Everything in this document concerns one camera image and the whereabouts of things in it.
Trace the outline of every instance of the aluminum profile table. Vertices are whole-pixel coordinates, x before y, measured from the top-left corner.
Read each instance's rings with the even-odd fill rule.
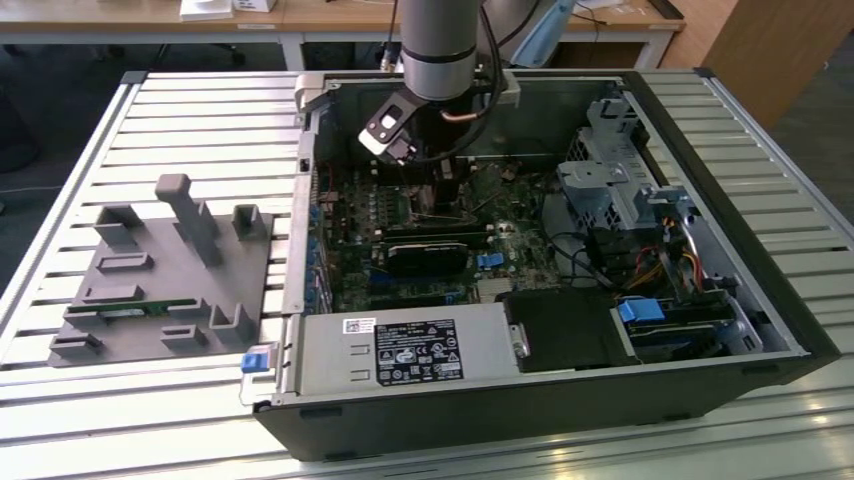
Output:
[[[0,301],[0,477],[852,475],[851,227],[714,78],[691,71],[644,77],[839,346],[839,361],[700,419],[315,464],[289,458],[237,401],[239,355],[49,368],[50,338],[99,241],[89,227],[99,206],[132,202],[140,216],[167,215],[153,198],[167,172],[191,176],[192,195],[213,213],[252,202],[276,215],[261,336],[279,335],[300,135],[296,75],[151,74],[117,90]],[[652,153],[678,183],[667,154]]]

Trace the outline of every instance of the blue connector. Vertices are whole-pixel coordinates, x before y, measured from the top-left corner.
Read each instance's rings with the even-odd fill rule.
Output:
[[[240,371],[243,373],[261,373],[269,370],[269,354],[267,352],[247,352],[240,361]]]
[[[489,255],[477,255],[477,268],[492,268],[504,264],[504,254],[492,253]]]
[[[623,323],[660,322],[664,312],[654,298],[632,298],[616,307]]]

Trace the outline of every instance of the warning label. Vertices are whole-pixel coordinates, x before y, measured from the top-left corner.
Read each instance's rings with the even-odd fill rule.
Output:
[[[376,325],[373,340],[383,387],[463,378],[453,320]]]

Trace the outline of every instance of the motherboard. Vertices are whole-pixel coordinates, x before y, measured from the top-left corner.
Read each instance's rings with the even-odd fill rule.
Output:
[[[337,188],[337,172],[324,175],[335,312],[485,303],[560,284],[539,225],[546,176],[512,160],[463,167],[449,202],[440,184],[420,184],[403,168],[387,167],[396,171],[385,180],[376,169],[356,170]]]

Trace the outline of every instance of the floor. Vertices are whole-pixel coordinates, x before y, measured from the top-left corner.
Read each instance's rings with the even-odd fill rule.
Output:
[[[148,70],[156,46],[128,46],[123,58],[96,58],[84,46],[22,46],[22,55],[0,51],[0,86],[16,105],[41,147],[36,162],[0,174],[0,291],[97,124],[112,92],[127,70]],[[276,45],[241,45],[247,56],[241,70],[281,70]],[[369,62],[371,50],[323,51],[309,65],[324,62]],[[232,70],[227,52],[208,45],[177,45],[160,70]],[[834,204],[854,220],[854,36],[839,48],[772,136]]]

